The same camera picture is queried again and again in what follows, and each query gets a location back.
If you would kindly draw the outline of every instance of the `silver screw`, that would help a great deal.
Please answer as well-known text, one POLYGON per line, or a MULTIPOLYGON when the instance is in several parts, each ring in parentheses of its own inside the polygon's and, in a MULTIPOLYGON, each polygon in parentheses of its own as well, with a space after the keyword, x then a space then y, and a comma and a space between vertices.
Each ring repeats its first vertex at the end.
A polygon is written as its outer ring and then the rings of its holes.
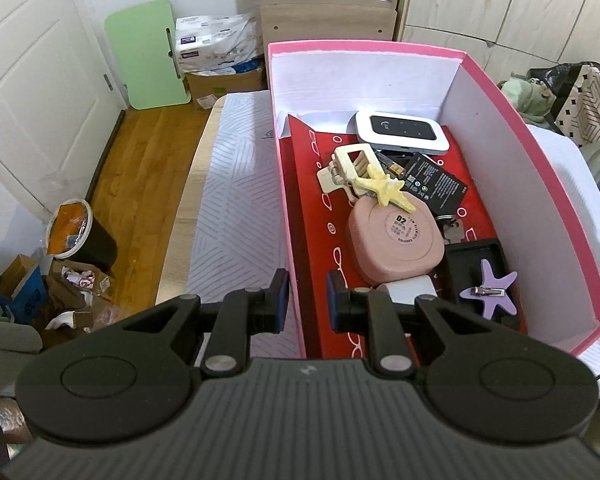
POLYGON ((385 355, 380 359, 380 366, 388 372, 406 372, 413 362, 404 355, 385 355))
POLYGON ((230 355, 212 355, 205 361, 205 366, 212 372, 228 372, 235 368, 237 361, 230 355))

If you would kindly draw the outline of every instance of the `purple starfish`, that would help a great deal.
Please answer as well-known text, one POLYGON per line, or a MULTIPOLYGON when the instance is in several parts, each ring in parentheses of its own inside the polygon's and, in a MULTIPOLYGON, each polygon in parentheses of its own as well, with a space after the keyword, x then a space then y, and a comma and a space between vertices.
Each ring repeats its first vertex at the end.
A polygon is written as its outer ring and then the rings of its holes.
POLYGON ((484 304, 482 313, 484 319, 490 320, 497 306, 504 309, 507 314, 515 316, 518 310, 507 295, 506 290, 518 277, 518 273, 514 271, 503 278, 496 278, 488 260, 481 260, 480 266, 482 267, 482 285, 466 288, 460 293, 460 297, 465 300, 480 300, 484 304))

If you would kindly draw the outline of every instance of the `wooden shelf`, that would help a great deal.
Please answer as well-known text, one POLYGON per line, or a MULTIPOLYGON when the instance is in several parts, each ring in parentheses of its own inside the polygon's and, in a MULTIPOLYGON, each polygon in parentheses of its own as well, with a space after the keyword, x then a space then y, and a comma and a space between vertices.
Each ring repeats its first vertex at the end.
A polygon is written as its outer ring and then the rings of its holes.
POLYGON ((253 0, 257 5, 273 4, 330 4, 347 7, 375 7, 381 9, 395 8, 395 4, 390 0, 380 2, 379 0, 253 0))

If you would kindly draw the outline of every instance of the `door hinge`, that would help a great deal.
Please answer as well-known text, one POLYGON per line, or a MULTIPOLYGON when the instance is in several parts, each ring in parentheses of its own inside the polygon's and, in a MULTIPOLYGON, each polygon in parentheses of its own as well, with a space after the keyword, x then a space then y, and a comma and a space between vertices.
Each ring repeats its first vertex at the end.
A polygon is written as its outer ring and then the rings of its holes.
POLYGON ((103 74, 104 76, 104 81, 107 82, 107 86, 109 87, 109 90, 113 91, 113 85, 111 84, 111 81, 109 80, 109 76, 107 74, 103 74))

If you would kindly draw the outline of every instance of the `beige patterned fabric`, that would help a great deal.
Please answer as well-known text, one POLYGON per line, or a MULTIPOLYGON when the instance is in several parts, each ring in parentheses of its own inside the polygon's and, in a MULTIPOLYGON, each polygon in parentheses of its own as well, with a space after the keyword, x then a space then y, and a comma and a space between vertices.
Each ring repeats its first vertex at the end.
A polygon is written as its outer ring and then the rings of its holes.
POLYGON ((579 147, 600 140, 600 70, 583 65, 556 126, 579 147))

